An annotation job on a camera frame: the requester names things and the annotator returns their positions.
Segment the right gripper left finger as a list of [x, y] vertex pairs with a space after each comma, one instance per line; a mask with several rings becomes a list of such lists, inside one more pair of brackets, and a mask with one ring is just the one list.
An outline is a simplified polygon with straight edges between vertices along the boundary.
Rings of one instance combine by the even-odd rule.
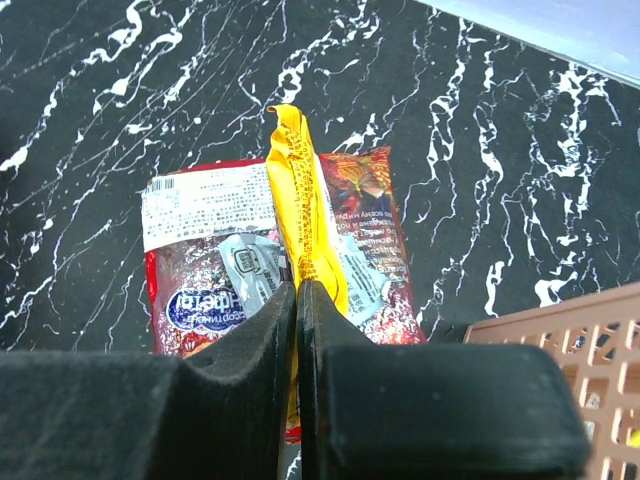
[[276, 479], [295, 289], [189, 358], [5, 353], [5, 479]]

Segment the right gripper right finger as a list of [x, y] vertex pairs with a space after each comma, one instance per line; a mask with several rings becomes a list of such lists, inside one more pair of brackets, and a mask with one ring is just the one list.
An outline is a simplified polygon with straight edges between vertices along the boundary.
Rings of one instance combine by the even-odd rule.
[[578, 479], [591, 446], [565, 376], [518, 344], [378, 345], [325, 287], [298, 291], [306, 479]]

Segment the yellow snack packet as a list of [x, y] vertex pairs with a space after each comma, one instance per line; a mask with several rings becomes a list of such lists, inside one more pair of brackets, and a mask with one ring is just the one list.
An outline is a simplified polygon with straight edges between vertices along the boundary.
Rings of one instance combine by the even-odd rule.
[[305, 280], [325, 287], [341, 314], [349, 312], [348, 283], [320, 160], [305, 115], [291, 104], [270, 106], [277, 116], [266, 169], [280, 238], [296, 288]]

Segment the red cookie snack bag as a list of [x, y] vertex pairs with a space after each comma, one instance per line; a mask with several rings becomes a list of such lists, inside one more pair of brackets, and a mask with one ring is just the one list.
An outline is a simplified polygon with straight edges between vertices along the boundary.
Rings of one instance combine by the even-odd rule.
[[[384, 274], [383, 307], [361, 326], [378, 344], [420, 344], [404, 235], [391, 191], [390, 149], [320, 157], [331, 220]], [[189, 356], [246, 317], [218, 245], [233, 234], [283, 248], [263, 160], [220, 162], [152, 179], [142, 195], [143, 247], [154, 349]]]

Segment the grey foil snack packet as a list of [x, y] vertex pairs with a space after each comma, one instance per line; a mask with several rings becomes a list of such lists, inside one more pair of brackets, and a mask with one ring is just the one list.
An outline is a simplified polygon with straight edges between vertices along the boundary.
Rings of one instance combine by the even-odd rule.
[[[222, 241], [218, 251], [245, 316], [255, 315], [281, 284], [283, 248], [267, 237], [240, 233]], [[338, 252], [348, 283], [348, 319], [361, 326], [383, 307], [389, 280], [369, 264], [353, 236], [339, 236]]]

